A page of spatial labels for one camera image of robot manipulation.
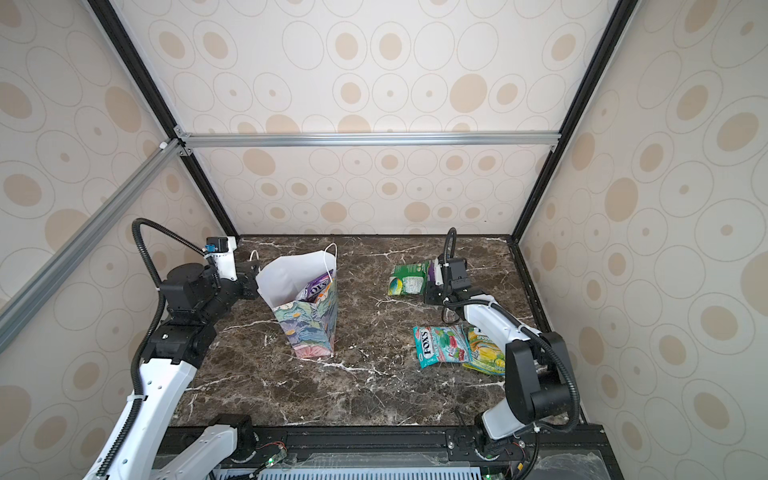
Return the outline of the green snack bag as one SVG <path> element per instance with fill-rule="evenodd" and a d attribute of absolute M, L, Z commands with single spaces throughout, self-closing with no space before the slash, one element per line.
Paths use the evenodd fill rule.
<path fill-rule="evenodd" d="M 429 261 L 395 266 L 389 278 L 387 294 L 422 295 L 429 278 L 429 269 Z"/>

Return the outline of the small purple candy bag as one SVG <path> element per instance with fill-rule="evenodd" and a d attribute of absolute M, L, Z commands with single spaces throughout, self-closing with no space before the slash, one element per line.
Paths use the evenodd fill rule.
<path fill-rule="evenodd" d="M 295 299 L 302 302 L 315 302 L 317 297 L 333 282 L 333 271 L 310 280 L 296 295 Z"/>

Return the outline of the white paper bag colourful print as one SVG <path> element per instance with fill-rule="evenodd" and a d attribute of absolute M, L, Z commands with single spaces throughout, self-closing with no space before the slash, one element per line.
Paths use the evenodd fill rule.
<path fill-rule="evenodd" d="M 258 292 L 300 359 L 331 357 L 339 313 L 337 245 L 302 255 L 281 256 L 257 275 Z M 333 271 L 333 282 L 315 302 L 295 299 L 310 281 Z"/>

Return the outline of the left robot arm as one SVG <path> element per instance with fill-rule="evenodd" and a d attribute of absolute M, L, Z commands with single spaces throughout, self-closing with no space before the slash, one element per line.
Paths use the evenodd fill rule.
<path fill-rule="evenodd" d="M 234 266 L 224 277 L 212 264 L 187 263 L 159 284 L 158 313 L 131 364 L 134 393 L 88 479 L 147 479 L 173 412 L 202 365 L 217 332 L 215 323 L 240 299 L 258 296 L 257 261 Z"/>

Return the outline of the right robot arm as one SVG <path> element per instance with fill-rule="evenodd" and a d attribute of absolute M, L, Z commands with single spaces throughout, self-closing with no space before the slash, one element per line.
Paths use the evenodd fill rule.
<path fill-rule="evenodd" d="M 481 415 L 493 441 L 535 428 L 568 433 L 580 420 L 580 393 L 563 338 L 532 328 L 471 284 L 463 258 L 438 257 L 424 300 L 455 313 L 505 356 L 505 399 Z"/>

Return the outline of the teal spring candy bag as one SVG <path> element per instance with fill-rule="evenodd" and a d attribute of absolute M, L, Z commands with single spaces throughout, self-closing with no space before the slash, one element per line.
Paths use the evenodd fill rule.
<path fill-rule="evenodd" d="M 421 368 L 438 363 L 467 363 L 470 346 L 466 334 L 458 325 L 444 327 L 414 327 L 413 337 Z"/>

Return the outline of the yellow green candy bag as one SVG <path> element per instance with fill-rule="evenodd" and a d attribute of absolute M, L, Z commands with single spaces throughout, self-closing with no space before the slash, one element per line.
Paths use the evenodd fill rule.
<path fill-rule="evenodd" d="M 467 332 L 470 346 L 469 360 L 465 368 L 487 375 L 504 376 L 506 371 L 505 356 L 491 339 L 472 328 Z"/>

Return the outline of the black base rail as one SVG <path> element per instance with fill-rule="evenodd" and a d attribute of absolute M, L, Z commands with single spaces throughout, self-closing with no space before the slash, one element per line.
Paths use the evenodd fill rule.
<path fill-rule="evenodd" d="M 210 479 L 620 479 L 605 430 L 528 432 L 491 441 L 476 426 L 257 427 L 243 463 Z"/>

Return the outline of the horizontal aluminium rail back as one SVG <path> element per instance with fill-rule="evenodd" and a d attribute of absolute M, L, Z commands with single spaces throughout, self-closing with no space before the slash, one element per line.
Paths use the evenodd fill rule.
<path fill-rule="evenodd" d="M 186 133 L 181 140 L 192 148 L 216 147 L 397 147 L 445 145 L 557 145 L 556 131 L 521 132 L 387 132 L 200 134 Z"/>

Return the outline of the aluminium rail left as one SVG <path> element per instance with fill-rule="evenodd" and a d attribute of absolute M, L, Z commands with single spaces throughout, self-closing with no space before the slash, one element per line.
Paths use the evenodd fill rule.
<path fill-rule="evenodd" d="M 178 139 L 166 140 L 6 304 L 1 311 L 2 350 L 12 344 L 159 172 L 179 156 L 180 150 Z"/>

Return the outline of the black vertical frame post left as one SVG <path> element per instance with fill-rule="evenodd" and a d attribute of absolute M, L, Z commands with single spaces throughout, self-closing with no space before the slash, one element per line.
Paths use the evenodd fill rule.
<path fill-rule="evenodd" d="M 85 4 L 93 12 L 97 23 L 115 49 L 163 132 L 171 140 L 180 142 L 183 147 L 180 159 L 219 226 L 225 234 L 239 238 L 240 234 L 214 191 L 207 174 L 191 148 L 182 139 L 180 126 L 120 20 L 118 11 L 110 1 L 88 0 Z"/>

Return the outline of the black vertical frame post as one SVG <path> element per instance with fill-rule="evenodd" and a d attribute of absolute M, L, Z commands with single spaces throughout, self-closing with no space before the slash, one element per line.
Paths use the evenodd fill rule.
<path fill-rule="evenodd" d="M 608 68 L 608 64 L 622 35 L 628 24 L 631 22 L 638 4 L 638 0 L 620 0 L 616 3 L 606 28 L 597 43 L 596 50 L 587 66 L 583 79 L 566 112 L 563 124 L 559 130 L 560 137 L 558 143 L 546 157 L 542 169 L 536 178 L 533 189 L 527 197 L 515 229 L 510 236 L 512 245 L 517 245 L 522 240 L 549 182 L 552 179 L 560 160 L 564 156 L 565 150 L 572 140 L 603 74 Z"/>
<path fill-rule="evenodd" d="M 225 234 L 239 238 L 240 234 L 214 191 L 207 174 L 191 148 L 182 139 L 180 126 L 120 20 L 118 11 L 110 1 L 88 0 L 85 4 L 93 12 L 97 23 L 115 49 L 163 132 L 171 140 L 180 142 L 183 147 L 180 159 L 219 226 Z"/>

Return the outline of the black vertical frame post right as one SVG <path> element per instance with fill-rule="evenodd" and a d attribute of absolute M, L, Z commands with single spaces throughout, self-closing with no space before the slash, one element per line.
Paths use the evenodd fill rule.
<path fill-rule="evenodd" d="M 572 140 L 603 74 L 608 68 L 608 64 L 622 35 L 628 24 L 631 22 L 638 4 L 638 0 L 620 0 L 616 3 L 606 28 L 597 43 L 596 50 L 587 66 L 583 79 L 566 112 L 563 124 L 559 130 L 560 137 L 558 143 L 546 157 L 542 169 L 536 178 L 533 189 L 527 197 L 515 229 L 510 236 L 512 245 L 517 245 L 522 240 L 549 182 L 552 179 L 560 160 L 564 156 L 565 150 Z"/>

